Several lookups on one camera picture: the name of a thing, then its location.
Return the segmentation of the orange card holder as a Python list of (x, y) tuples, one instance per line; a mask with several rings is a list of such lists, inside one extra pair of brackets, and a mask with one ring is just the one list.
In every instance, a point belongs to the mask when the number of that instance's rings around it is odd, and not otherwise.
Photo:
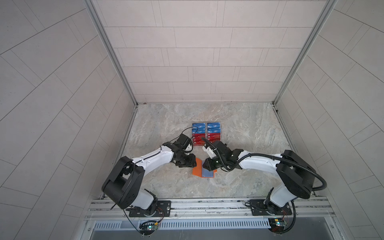
[(208, 171), (203, 168), (203, 161), (196, 158), (197, 166), (193, 168), (192, 174), (200, 178), (214, 178), (217, 170)]

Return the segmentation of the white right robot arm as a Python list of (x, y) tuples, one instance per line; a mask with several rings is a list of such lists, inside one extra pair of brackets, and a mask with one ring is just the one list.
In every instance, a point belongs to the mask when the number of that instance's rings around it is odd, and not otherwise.
[(291, 150), (280, 155), (250, 153), (242, 149), (230, 150), (221, 141), (205, 142), (203, 150), (209, 155), (203, 168), (208, 171), (223, 169), (231, 172), (235, 169), (252, 169), (275, 174), (282, 184), (272, 188), (264, 200), (264, 209), (276, 215), (288, 202), (297, 198), (309, 199), (312, 192), (327, 188), (326, 180), (317, 174), (307, 162)]

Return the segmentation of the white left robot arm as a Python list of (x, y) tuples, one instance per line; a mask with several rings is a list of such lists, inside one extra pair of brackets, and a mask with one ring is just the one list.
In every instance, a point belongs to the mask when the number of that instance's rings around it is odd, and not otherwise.
[(173, 163), (179, 168), (197, 166), (196, 156), (192, 154), (193, 141), (180, 134), (176, 141), (166, 142), (144, 156), (130, 159), (121, 157), (102, 185), (102, 192), (119, 208), (137, 207), (153, 215), (158, 198), (147, 190), (142, 190), (144, 176), (162, 165)]

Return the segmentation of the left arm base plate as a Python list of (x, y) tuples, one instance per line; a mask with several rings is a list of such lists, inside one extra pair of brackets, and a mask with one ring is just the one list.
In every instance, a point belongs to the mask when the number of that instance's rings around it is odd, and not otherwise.
[(133, 207), (127, 209), (129, 211), (129, 217), (131, 218), (157, 218), (157, 217), (169, 217), (171, 211), (171, 201), (159, 201), (151, 204), (148, 209), (142, 209), (139, 207)]

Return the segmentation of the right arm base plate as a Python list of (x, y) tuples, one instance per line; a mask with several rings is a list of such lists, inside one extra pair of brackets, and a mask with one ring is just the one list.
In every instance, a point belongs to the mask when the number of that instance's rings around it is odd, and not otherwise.
[(289, 203), (280, 208), (273, 204), (266, 205), (265, 200), (249, 200), (245, 202), (245, 206), (251, 209), (253, 216), (291, 216), (293, 214)]

